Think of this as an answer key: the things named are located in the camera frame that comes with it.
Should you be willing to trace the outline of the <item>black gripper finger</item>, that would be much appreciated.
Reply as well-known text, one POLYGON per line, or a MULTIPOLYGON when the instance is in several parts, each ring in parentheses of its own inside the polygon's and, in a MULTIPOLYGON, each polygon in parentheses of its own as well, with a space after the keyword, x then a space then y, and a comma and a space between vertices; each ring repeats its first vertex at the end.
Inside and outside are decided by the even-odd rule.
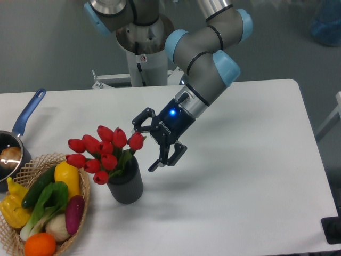
POLYGON ((134 134, 135 132, 140 133, 147 133, 152 130, 152 125, 142 126, 142 124, 148 119, 148 118, 154 118, 155 117, 155 111, 149 107, 144 109, 142 112, 140 112, 133 120, 132 125, 133 129, 131 131, 131 134, 134 134))
POLYGON ((158 167, 175 166, 179 159, 187 151, 187 146, 180 142, 174 143, 174 152, 169 156, 170 145, 159 146, 159 158, 148 168, 149 172, 154 172, 158 167))

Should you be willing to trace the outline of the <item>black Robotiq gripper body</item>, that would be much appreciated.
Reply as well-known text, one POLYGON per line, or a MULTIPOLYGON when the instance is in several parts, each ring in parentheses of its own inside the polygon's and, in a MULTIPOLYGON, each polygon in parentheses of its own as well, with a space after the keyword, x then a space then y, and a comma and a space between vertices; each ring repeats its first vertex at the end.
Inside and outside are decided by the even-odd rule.
POLYGON ((160 146, 174 144, 195 122, 176 99, 172 99, 151 121, 150 135, 160 146))

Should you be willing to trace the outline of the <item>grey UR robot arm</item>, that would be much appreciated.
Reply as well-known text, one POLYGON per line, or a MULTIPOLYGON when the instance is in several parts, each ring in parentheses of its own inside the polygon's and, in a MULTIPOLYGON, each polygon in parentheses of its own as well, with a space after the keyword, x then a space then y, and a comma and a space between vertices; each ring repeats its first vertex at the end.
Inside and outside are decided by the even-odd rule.
POLYGON ((179 137, 240 75, 226 49, 253 32, 253 21, 231 1, 199 1, 206 27, 196 33, 174 29, 158 1, 87 1, 85 12, 102 34, 116 34, 126 52, 131 85, 167 82, 168 61, 187 79, 184 87, 159 113, 147 108, 133 121, 134 130, 148 132, 159 145, 150 166, 173 166, 186 151, 179 137))

